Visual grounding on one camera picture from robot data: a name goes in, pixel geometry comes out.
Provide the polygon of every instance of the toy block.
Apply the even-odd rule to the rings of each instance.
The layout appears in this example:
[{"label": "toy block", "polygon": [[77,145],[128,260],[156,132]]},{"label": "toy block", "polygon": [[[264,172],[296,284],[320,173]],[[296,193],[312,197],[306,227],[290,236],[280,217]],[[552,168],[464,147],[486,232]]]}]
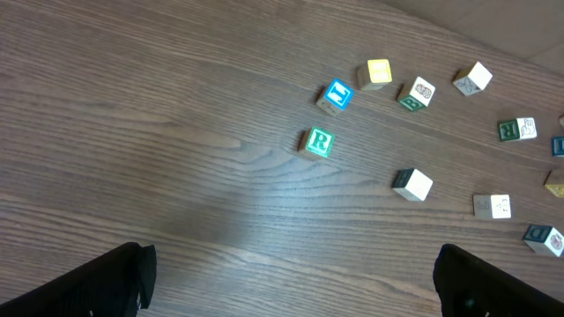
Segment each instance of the toy block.
[{"label": "toy block", "polygon": [[378,90],[391,83],[390,61],[370,60],[359,68],[357,77],[362,91]]},{"label": "toy block", "polygon": [[328,114],[336,116],[346,110],[353,96],[354,90],[335,78],[333,82],[325,88],[315,104]]},{"label": "toy block", "polygon": [[476,62],[469,68],[461,70],[452,82],[464,96],[470,96],[476,92],[486,89],[487,84],[492,80],[489,70],[480,62]]},{"label": "toy block", "polygon": [[497,123],[500,141],[526,140],[537,137],[533,118],[516,118]]},{"label": "toy block", "polygon": [[298,153],[305,159],[326,159],[331,153],[334,140],[332,133],[313,127],[304,133]]},{"label": "toy block", "polygon": [[409,111],[415,112],[428,107],[433,94],[434,86],[425,79],[417,77],[409,85],[404,85],[399,96],[397,96],[397,102],[409,109]]},{"label": "toy block", "polygon": [[560,257],[562,235],[550,225],[529,225],[523,241],[538,254]]},{"label": "toy block", "polygon": [[564,169],[551,171],[546,177],[545,188],[553,195],[564,198]]},{"label": "toy block", "polygon": [[411,168],[399,171],[393,189],[408,201],[423,202],[431,186],[433,181],[430,178]]},{"label": "toy block", "polygon": [[553,136],[553,156],[564,157],[564,136]]},{"label": "toy block", "polygon": [[474,216],[480,219],[511,218],[509,195],[474,195]]}]

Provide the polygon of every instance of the alphabet block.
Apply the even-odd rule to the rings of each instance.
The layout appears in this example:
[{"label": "alphabet block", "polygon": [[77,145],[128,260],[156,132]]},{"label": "alphabet block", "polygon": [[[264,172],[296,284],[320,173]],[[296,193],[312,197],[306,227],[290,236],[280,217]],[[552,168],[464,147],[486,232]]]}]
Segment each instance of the alphabet block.
[{"label": "alphabet block", "polygon": [[362,91],[378,90],[391,83],[390,61],[370,60],[359,68],[357,77]]},{"label": "alphabet block", "polygon": [[408,201],[423,202],[431,186],[433,181],[430,178],[411,168],[399,171],[393,189]]},{"label": "alphabet block", "polygon": [[564,157],[564,136],[553,136],[553,156]]},{"label": "alphabet block", "polygon": [[333,82],[325,88],[315,104],[328,114],[336,116],[346,110],[353,96],[354,90],[345,85],[345,83],[338,78],[335,78]]},{"label": "alphabet block", "polygon": [[493,76],[484,65],[476,62],[466,70],[460,71],[452,84],[465,96],[470,96],[486,89]]},{"label": "alphabet block", "polygon": [[564,170],[551,171],[546,178],[545,187],[553,195],[564,198]]},{"label": "alphabet block", "polygon": [[526,140],[537,137],[533,118],[516,118],[497,123],[500,141]]},{"label": "alphabet block", "polygon": [[560,257],[562,235],[550,225],[529,225],[523,241],[538,254]]},{"label": "alphabet block", "polygon": [[417,77],[411,84],[404,85],[399,96],[397,96],[397,102],[409,109],[409,111],[415,112],[428,107],[433,95],[434,86],[425,79]]},{"label": "alphabet block", "polygon": [[332,133],[313,127],[304,133],[298,153],[305,159],[326,159],[331,153],[334,140]]},{"label": "alphabet block", "polygon": [[509,195],[474,195],[474,216],[481,219],[511,218]]}]

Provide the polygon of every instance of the tabletop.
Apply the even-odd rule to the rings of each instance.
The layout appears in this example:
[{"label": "tabletop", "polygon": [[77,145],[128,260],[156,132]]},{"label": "tabletop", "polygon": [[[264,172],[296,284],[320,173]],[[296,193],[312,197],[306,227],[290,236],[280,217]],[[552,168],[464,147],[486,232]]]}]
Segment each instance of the tabletop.
[{"label": "tabletop", "polygon": [[[315,98],[388,58],[393,82],[337,117]],[[146,316],[437,316],[454,243],[564,300],[564,265],[529,224],[564,230],[543,187],[562,167],[564,82],[370,0],[0,0],[0,302],[127,241],[154,244]],[[481,61],[493,80],[452,80]],[[427,109],[396,102],[421,76]],[[498,140],[534,117],[538,137]],[[329,158],[296,157],[304,130]],[[397,171],[434,181],[422,203]],[[513,217],[473,216],[508,194]]]}]

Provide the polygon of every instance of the black object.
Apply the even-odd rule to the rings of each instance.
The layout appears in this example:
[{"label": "black object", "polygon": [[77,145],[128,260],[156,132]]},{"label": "black object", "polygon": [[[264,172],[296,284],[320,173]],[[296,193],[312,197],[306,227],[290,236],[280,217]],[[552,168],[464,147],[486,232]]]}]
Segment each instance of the black object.
[{"label": "black object", "polygon": [[446,244],[434,264],[444,317],[564,316],[564,304],[515,277]]},{"label": "black object", "polygon": [[155,247],[129,242],[2,304],[0,316],[134,317],[151,304],[156,277]]}]

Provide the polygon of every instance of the block with yellow face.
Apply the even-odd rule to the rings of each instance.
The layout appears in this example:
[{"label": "block with yellow face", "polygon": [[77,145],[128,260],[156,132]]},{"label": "block with yellow face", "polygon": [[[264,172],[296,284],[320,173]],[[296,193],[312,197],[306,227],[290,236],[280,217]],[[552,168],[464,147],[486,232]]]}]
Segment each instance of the block with yellow face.
[{"label": "block with yellow face", "polygon": [[553,195],[564,198],[564,170],[551,171],[546,178],[545,187]]},{"label": "block with yellow face", "polygon": [[359,68],[357,76],[362,91],[378,90],[391,83],[390,61],[387,59],[367,61]]}]

